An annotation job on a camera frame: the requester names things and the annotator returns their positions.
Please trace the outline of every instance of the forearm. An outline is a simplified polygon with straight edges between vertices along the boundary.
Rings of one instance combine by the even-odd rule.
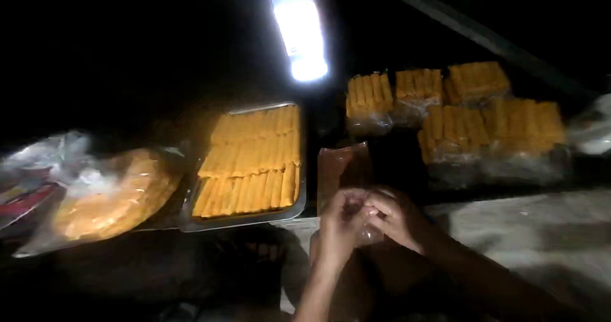
[[[423,255],[457,281],[471,303],[501,316],[549,316],[560,305],[543,290],[439,231],[424,243]]]
[[[329,320],[329,308],[341,267],[328,266],[322,261],[314,264],[305,285],[294,322],[323,322]]]

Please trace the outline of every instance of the person's arm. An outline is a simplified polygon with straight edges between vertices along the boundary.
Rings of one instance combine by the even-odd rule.
[[[469,303],[501,319],[540,321],[559,314],[562,306],[545,291],[455,241],[430,224],[407,197],[397,195],[371,193],[365,205],[382,214],[369,222],[449,273],[462,286]]]
[[[373,208],[362,208],[351,220],[343,218],[346,204],[362,206],[366,192],[362,189],[341,190],[327,207],[320,219],[320,253],[305,285],[301,302],[294,315],[294,322],[323,322],[329,320],[329,308],[335,286],[346,265],[361,228]]]

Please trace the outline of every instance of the wrapped bread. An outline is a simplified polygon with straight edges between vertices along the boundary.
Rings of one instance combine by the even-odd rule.
[[[53,229],[68,240],[104,240],[127,232],[157,212],[176,189],[177,180],[149,150],[114,159],[126,171],[113,192],[67,197],[53,217]]]

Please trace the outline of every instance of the plastic bag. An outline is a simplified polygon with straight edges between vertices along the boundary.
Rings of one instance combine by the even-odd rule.
[[[429,106],[418,143],[433,189],[465,189],[481,181],[479,161],[490,140],[478,110]]]
[[[13,256],[35,256],[131,230],[176,190],[184,172],[179,154],[175,148],[142,148],[83,169],[33,238]]]
[[[54,135],[4,157],[0,164],[0,230],[35,209],[52,205],[50,196],[67,186],[92,158],[90,138],[77,131]]]
[[[373,73],[348,81],[346,125],[354,136],[381,136],[393,126],[389,111],[393,107],[388,75]]]
[[[317,213],[321,216],[338,189],[367,188],[372,185],[373,167],[366,142],[341,149],[322,148],[318,153]],[[346,206],[344,215],[349,219],[361,206]],[[373,227],[365,226],[359,244],[364,246],[384,240],[384,235]]]
[[[479,107],[491,98],[511,94],[509,79],[496,61],[453,65],[449,70],[450,75],[444,80],[446,104]]]
[[[482,114],[491,138],[482,161],[488,183],[548,185],[566,177],[569,151],[555,102],[496,98]]]
[[[394,125],[419,128],[430,105],[443,99],[440,69],[417,69],[395,73],[397,101],[391,112]]]

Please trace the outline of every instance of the metal tray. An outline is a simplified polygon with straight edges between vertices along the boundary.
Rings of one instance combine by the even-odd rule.
[[[229,112],[229,114],[245,114],[249,112],[254,112],[258,110],[266,110],[266,109],[274,109],[276,107],[295,105],[295,102],[286,101],[279,102],[276,104],[269,104],[259,107],[251,107],[245,108],[242,110],[236,110]],[[205,179],[202,179],[197,176],[197,170],[195,171],[194,176],[192,177],[193,184],[191,185],[190,190],[187,192],[187,196],[183,203],[183,207],[180,212],[179,218],[179,229],[182,232],[190,233],[190,232],[202,232],[204,230],[212,230],[212,229],[220,229],[220,228],[229,228],[229,227],[239,227],[240,225],[250,225],[250,224],[258,224],[258,223],[267,223],[272,221],[284,221],[286,219],[291,219],[296,216],[299,216],[304,208],[306,208],[306,124],[305,116],[303,109],[300,109],[300,123],[301,123],[301,169],[299,171],[299,197],[297,201],[291,206],[287,206],[278,211],[268,211],[254,214],[244,214],[244,215],[236,215],[236,216],[224,216],[224,217],[216,217],[216,218],[198,218],[191,216],[193,212],[193,208],[195,206],[195,201],[199,196],[200,190],[203,187],[203,183],[205,183]],[[202,165],[204,157],[200,158],[197,162],[196,169]]]

